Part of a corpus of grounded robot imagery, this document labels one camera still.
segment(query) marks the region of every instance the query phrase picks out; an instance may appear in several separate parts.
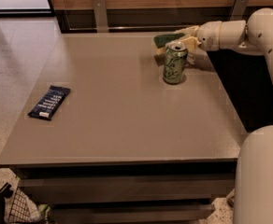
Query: table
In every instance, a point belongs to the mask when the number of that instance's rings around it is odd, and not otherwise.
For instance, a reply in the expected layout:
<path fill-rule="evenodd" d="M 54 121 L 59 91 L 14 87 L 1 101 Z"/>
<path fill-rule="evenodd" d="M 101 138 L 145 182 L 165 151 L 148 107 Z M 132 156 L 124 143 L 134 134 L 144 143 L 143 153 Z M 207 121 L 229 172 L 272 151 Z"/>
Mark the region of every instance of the table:
<path fill-rule="evenodd" d="M 234 187 L 247 134 L 221 81 L 198 53 L 165 84 L 155 35 L 64 35 L 47 61 L 0 167 L 59 223 L 204 218 Z M 27 117 L 50 85 L 72 91 L 52 121 Z"/>

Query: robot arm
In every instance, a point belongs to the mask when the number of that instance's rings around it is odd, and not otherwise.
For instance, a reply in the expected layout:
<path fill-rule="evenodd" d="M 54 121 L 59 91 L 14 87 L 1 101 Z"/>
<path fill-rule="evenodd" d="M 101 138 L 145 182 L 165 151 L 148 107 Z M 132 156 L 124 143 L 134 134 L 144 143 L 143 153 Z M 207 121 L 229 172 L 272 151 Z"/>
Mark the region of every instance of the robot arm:
<path fill-rule="evenodd" d="M 197 37 L 205 51 L 232 49 L 264 55 L 273 84 L 273 9 L 263 8 L 245 21 L 212 21 L 200 26 Z"/>

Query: floor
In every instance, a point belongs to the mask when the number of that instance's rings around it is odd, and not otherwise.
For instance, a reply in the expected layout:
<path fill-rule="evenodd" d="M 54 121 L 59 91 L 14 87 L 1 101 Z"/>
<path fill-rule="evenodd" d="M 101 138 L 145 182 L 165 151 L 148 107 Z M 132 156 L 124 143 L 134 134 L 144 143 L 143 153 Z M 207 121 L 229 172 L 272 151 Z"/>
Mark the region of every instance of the floor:
<path fill-rule="evenodd" d="M 43 65 L 61 37 L 54 18 L 0 19 L 0 152 Z M 10 170 L 0 169 L 0 188 L 6 182 L 14 189 L 18 184 Z M 208 219 L 195 223 L 232 223 L 233 210 L 226 199 L 217 199 L 214 205 L 216 211 Z"/>

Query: gray table top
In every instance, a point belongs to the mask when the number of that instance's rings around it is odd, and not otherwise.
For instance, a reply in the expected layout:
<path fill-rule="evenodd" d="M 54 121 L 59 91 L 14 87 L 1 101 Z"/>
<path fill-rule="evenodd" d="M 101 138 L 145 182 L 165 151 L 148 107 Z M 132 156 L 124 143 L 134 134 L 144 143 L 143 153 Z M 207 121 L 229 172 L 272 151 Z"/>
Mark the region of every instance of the gray table top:
<path fill-rule="evenodd" d="M 165 84 L 153 36 L 61 37 L 0 166 L 235 159 L 247 134 L 217 74 L 188 67 Z M 52 121 L 27 117 L 50 85 L 72 92 Z"/>

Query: can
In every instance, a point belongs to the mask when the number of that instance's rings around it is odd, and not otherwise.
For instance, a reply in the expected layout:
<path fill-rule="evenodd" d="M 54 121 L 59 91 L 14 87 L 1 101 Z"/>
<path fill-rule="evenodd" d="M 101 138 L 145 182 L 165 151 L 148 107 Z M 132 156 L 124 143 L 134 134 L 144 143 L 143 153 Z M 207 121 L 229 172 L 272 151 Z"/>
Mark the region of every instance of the can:
<path fill-rule="evenodd" d="M 182 81 L 188 50 L 180 41 L 172 41 L 166 45 L 163 80 L 168 84 L 179 84 Z"/>

